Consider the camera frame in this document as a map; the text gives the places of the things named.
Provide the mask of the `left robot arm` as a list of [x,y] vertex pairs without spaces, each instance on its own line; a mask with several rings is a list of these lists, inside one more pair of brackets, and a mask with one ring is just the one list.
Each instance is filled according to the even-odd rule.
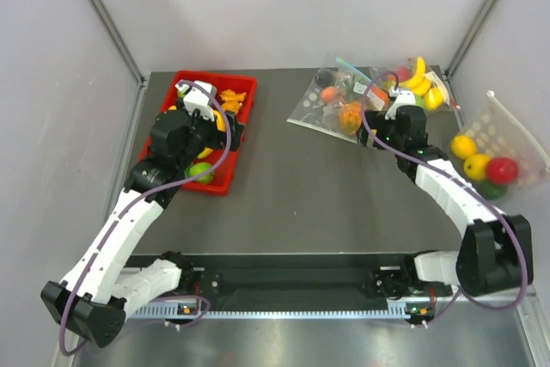
[[60,326],[59,350],[66,332],[102,348],[117,337],[138,309],[172,291],[186,295],[195,283],[190,265],[166,252],[148,267],[119,282],[125,263],[153,222],[167,209],[180,187],[190,182],[186,171],[207,147],[223,156],[238,150],[243,124],[232,112],[214,119],[199,113],[160,113],[150,128],[146,156],[130,171],[113,212],[78,263],[59,282],[46,283],[40,297]]

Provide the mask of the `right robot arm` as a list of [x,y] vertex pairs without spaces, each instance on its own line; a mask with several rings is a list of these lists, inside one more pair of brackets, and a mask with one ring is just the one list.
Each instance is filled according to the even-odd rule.
[[456,251],[428,251],[406,259],[403,288],[418,295],[438,282],[457,286],[468,298],[514,288],[524,297],[534,278],[529,221],[487,202],[448,156],[429,144],[419,107],[405,105],[394,115],[368,110],[362,121],[358,142],[371,138],[375,148],[392,152],[399,170],[437,203],[461,235]]

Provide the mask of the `blue zip top bag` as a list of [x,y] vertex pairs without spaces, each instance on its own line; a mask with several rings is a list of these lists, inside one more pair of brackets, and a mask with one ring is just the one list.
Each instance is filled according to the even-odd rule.
[[361,110],[388,108],[389,88],[396,80],[405,80],[396,70],[380,76],[375,69],[360,70],[337,57],[333,67],[317,70],[287,121],[353,141],[363,124]]

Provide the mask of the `toy pineapple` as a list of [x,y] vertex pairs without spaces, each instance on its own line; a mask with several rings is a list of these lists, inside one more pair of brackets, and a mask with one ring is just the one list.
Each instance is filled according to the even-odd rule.
[[345,135],[353,135],[362,124],[361,103],[352,101],[344,104],[338,114],[339,129]]

